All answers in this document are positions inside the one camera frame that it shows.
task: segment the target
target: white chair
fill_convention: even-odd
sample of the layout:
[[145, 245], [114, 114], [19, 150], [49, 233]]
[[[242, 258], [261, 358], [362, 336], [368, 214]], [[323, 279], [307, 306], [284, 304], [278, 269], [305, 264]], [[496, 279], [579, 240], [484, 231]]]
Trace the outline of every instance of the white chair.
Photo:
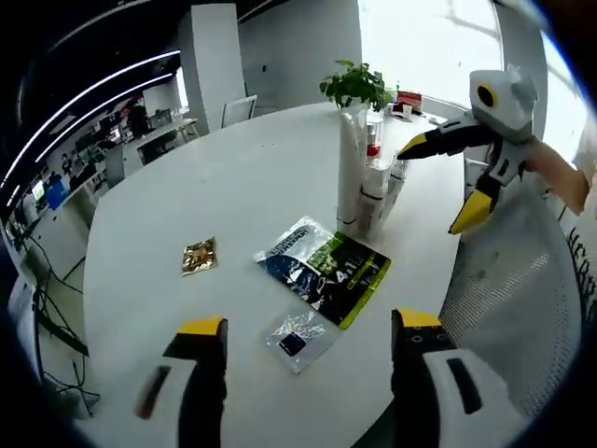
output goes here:
[[570, 366], [581, 305], [568, 242], [539, 195], [512, 182], [484, 225], [463, 235], [439, 315], [534, 417]]
[[256, 103], [257, 95], [226, 103], [222, 112], [222, 128], [251, 119], [255, 113]]

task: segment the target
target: white pillar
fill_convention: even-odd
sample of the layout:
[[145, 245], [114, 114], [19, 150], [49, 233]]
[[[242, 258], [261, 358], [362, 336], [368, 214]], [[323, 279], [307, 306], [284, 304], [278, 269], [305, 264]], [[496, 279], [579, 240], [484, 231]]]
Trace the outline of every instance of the white pillar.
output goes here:
[[198, 132], [220, 129], [224, 104], [244, 98], [236, 6], [194, 5], [178, 33], [189, 115]]

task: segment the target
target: table surface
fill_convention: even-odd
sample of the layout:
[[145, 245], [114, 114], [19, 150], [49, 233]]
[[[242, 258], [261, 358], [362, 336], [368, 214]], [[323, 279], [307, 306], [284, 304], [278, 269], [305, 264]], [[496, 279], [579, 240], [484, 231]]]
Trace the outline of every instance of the table surface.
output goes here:
[[137, 152], [140, 147], [146, 145], [149, 142], [152, 142], [156, 138], [162, 137], [166, 133], [171, 133], [172, 131], [184, 128], [185, 126], [189, 126], [195, 123], [196, 121], [197, 119], [177, 119], [172, 123], [168, 123], [164, 126], [160, 126], [159, 128], [154, 129], [152, 132], [150, 132], [147, 135], [144, 135], [141, 138], [137, 138], [127, 143], [122, 148], [122, 159], [125, 177], [128, 177], [129, 175], [132, 175], [133, 173], [136, 173], [141, 168], [143, 168], [141, 157]]
[[[142, 387], [187, 319], [229, 320], [223, 446], [352, 446], [392, 400], [391, 310], [438, 315], [464, 196], [462, 155], [413, 161], [372, 247], [392, 266], [355, 322], [299, 376], [260, 332], [300, 298], [252, 261], [303, 216], [336, 225], [340, 126], [331, 104], [245, 121], [172, 151], [111, 189], [93, 220], [85, 327], [100, 392]], [[388, 118], [383, 144], [432, 129]], [[183, 248], [215, 236], [219, 266], [183, 277]]]

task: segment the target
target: black and green package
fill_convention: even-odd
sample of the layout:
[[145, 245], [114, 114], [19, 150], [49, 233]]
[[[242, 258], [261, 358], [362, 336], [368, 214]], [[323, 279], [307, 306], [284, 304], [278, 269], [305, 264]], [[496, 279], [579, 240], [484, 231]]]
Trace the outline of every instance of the black and green package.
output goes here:
[[391, 260], [357, 241], [301, 218], [254, 260], [325, 318], [347, 329], [381, 282]]

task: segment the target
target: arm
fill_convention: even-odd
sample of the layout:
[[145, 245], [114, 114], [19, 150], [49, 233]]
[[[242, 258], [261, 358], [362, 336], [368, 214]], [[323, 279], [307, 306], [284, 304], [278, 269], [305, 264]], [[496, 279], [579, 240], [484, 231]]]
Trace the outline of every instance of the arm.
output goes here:
[[541, 175], [549, 187], [576, 215], [579, 215], [589, 195], [589, 184], [585, 175], [570, 166], [553, 148], [534, 139], [526, 161], [529, 171]]

